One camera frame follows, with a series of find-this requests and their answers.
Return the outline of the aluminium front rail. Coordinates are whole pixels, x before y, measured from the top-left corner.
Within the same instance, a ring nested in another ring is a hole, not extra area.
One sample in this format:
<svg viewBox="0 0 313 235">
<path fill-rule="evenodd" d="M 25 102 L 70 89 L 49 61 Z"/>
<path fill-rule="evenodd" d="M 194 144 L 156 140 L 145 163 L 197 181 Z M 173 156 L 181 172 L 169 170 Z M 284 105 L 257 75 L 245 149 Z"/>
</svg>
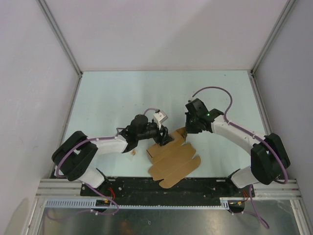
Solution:
<svg viewBox="0 0 313 235">
<path fill-rule="evenodd" d="M 104 193 L 113 189 L 117 198 L 126 197 L 135 193 L 144 195 L 161 195 L 176 193 L 186 195 L 188 193 L 200 194 L 203 197 L 230 198 L 240 197 L 243 192 L 252 192 L 258 198 L 294 199 L 300 198 L 301 192 L 295 180 L 289 180 L 286 184 L 273 182 L 269 185 L 255 183 L 252 188 L 236 187 L 230 180 L 224 178 L 184 178 L 169 187 L 163 181 L 154 181 L 150 177 L 113 177 L 104 186 L 98 189 Z M 66 179 L 42 179 L 36 192 L 37 196 L 86 196 L 96 195 L 85 183 L 68 181 Z"/>
</svg>

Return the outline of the aluminium frame post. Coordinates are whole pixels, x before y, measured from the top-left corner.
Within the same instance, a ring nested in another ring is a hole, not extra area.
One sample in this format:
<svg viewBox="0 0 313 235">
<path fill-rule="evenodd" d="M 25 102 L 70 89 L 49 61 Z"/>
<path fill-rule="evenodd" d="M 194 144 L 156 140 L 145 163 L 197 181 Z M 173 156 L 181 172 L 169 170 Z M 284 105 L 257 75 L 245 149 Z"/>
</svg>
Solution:
<svg viewBox="0 0 313 235">
<path fill-rule="evenodd" d="M 254 76 L 257 72 L 258 68 L 260 67 L 261 63 L 265 59 L 266 55 L 268 54 L 270 48 L 274 44 L 276 38 L 278 37 L 280 31 L 282 30 L 283 26 L 287 22 L 287 19 L 289 18 L 290 14 L 292 13 L 293 9 L 297 5 L 298 0 L 288 0 L 281 11 L 276 23 L 274 24 L 274 27 L 272 28 L 269 36 L 267 37 L 267 40 L 262 47 L 256 61 L 254 62 L 252 68 L 250 69 L 251 74 Z"/>
<path fill-rule="evenodd" d="M 73 53 L 72 53 L 72 51 L 71 51 L 71 49 L 70 49 L 70 47 L 69 47 L 69 45 L 65 39 L 63 33 L 61 32 L 61 29 L 60 29 L 57 21 L 55 20 L 55 17 L 53 16 L 53 13 L 52 13 L 50 7 L 48 6 L 48 4 L 45 0 L 36 0 L 36 3 L 38 4 L 44 17 L 46 18 L 46 21 L 48 22 L 52 32 L 54 33 L 58 43 L 61 46 L 61 49 L 65 53 L 71 66 L 73 67 L 73 69 L 75 70 L 77 75 L 80 77 L 82 74 L 82 71 L 79 68 L 79 65 L 78 65 L 76 59 L 74 58 L 74 55 L 73 55 Z"/>
</svg>

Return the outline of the aluminium frame post right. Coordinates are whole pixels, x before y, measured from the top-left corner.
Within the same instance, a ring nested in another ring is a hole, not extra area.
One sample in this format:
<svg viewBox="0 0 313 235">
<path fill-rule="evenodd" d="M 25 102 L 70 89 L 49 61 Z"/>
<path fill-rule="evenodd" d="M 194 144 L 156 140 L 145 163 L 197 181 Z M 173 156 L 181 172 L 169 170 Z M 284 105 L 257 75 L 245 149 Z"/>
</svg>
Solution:
<svg viewBox="0 0 313 235">
<path fill-rule="evenodd" d="M 270 48 L 274 44 L 276 38 L 278 37 L 280 31 L 282 30 L 283 26 L 287 22 L 287 19 L 289 18 L 290 14 L 292 13 L 293 9 L 297 5 L 298 0 L 288 0 L 281 11 L 276 23 L 274 24 L 274 27 L 272 28 L 269 36 L 267 37 L 267 40 L 262 47 L 256 61 L 254 62 L 252 68 L 250 69 L 251 74 L 254 76 L 257 72 L 258 68 L 260 67 L 261 63 L 265 59 L 266 55 L 268 54 Z"/>
</svg>

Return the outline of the brown cardboard box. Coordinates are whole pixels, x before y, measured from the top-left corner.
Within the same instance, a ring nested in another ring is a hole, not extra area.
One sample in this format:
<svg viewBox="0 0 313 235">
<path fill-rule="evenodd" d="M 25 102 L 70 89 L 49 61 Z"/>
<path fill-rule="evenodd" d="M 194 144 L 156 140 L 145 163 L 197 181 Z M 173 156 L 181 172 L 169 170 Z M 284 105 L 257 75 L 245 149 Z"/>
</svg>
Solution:
<svg viewBox="0 0 313 235">
<path fill-rule="evenodd" d="M 152 163 L 148 173 L 159 186 L 172 188 L 201 164 L 201 158 L 191 143 L 186 142 L 187 132 L 184 127 L 170 134 L 174 141 L 165 146 L 154 144 L 146 152 Z"/>
</svg>

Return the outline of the small cardboard scrap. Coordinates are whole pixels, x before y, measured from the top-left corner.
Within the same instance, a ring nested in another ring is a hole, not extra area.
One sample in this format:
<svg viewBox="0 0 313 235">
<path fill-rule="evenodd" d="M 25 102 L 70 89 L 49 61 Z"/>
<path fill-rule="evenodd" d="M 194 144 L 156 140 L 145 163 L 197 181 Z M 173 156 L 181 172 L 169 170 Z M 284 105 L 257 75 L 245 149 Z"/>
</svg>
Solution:
<svg viewBox="0 0 313 235">
<path fill-rule="evenodd" d="M 130 161 L 132 161 L 133 159 L 134 159 L 134 157 L 136 156 L 136 153 L 137 153 L 137 151 L 134 149 L 134 150 L 132 150 L 130 153 L 129 153 L 129 155 L 128 155 L 128 159 L 130 160 Z"/>
</svg>

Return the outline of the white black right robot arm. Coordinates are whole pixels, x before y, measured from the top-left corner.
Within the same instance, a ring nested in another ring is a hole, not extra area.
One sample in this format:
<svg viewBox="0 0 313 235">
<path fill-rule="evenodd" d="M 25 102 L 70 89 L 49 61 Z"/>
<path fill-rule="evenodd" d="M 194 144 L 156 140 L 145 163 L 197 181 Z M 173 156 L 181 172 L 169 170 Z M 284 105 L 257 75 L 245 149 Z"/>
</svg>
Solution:
<svg viewBox="0 0 313 235">
<path fill-rule="evenodd" d="M 244 187 L 257 182 L 269 185 L 281 174 L 285 180 L 288 179 L 286 169 L 291 163 L 277 134 L 245 132 L 242 127 L 236 127 L 231 121 L 226 121 L 222 111 L 209 111 L 198 98 L 190 100 L 185 107 L 185 129 L 188 134 L 207 131 L 220 135 L 250 155 L 250 166 L 233 172 L 229 176 L 231 181 L 225 184 L 225 190 L 230 196 L 238 196 Z"/>
</svg>

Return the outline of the aluminium frame post left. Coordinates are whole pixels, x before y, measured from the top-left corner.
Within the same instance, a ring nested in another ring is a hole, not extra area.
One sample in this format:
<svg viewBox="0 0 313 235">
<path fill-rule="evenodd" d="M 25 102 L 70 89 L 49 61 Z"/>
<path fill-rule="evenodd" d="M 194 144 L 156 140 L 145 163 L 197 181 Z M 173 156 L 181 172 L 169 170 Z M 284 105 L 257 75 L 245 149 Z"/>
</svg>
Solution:
<svg viewBox="0 0 313 235">
<path fill-rule="evenodd" d="M 61 46 L 61 49 L 65 53 L 71 66 L 73 67 L 73 69 L 75 70 L 77 75 L 80 77 L 82 74 L 82 71 L 79 68 L 79 65 L 78 65 L 76 59 L 74 58 L 74 55 L 73 55 L 73 53 L 72 53 L 72 51 L 71 51 L 71 49 L 70 49 L 70 47 L 69 47 L 69 45 L 65 39 L 63 33 L 61 32 L 61 29 L 60 29 L 57 21 L 55 20 L 55 17 L 53 16 L 53 13 L 52 13 L 50 7 L 48 6 L 48 4 L 45 0 L 36 0 L 36 3 L 38 4 L 44 17 L 46 18 L 46 21 L 48 22 L 52 32 L 54 33 L 58 43 Z"/>
</svg>

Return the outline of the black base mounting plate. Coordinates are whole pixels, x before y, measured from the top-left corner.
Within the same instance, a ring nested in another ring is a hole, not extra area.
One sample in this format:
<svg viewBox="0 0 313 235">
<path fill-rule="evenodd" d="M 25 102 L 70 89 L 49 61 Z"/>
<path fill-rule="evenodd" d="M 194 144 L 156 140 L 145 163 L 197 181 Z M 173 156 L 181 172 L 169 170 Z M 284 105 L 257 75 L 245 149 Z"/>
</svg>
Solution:
<svg viewBox="0 0 313 235">
<path fill-rule="evenodd" d="M 151 177 L 107 177 L 96 188 L 83 183 L 80 194 L 96 196 L 101 193 L 111 195 L 114 199 L 121 199 L 135 193 L 198 193 L 215 198 L 248 196 L 250 192 L 253 192 L 253 189 L 250 189 L 249 186 L 238 188 L 228 178 L 186 177 L 174 185 L 170 185 L 164 179 L 153 180 Z"/>
</svg>

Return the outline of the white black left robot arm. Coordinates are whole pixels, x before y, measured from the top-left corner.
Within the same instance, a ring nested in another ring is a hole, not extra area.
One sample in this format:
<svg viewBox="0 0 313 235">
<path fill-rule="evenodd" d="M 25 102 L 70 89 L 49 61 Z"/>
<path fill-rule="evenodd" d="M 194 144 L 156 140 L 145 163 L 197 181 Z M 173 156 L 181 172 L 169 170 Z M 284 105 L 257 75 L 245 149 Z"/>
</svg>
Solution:
<svg viewBox="0 0 313 235">
<path fill-rule="evenodd" d="M 165 146 L 174 140 L 163 125 L 167 118 L 161 110 L 154 113 L 151 121 L 146 115 L 136 115 L 130 125 L 117 128 L 117 134 L 112 137 L 88 138 L 82 131 L 74 132 L 52 155 L 56 177 L 81 181 L 96 195 L 104 195 L 108 190 L 106 176 L 90 166 L 95 155 L 127 153 L 134 150 L 139 141 L 148 139 Z"/>
</svg>

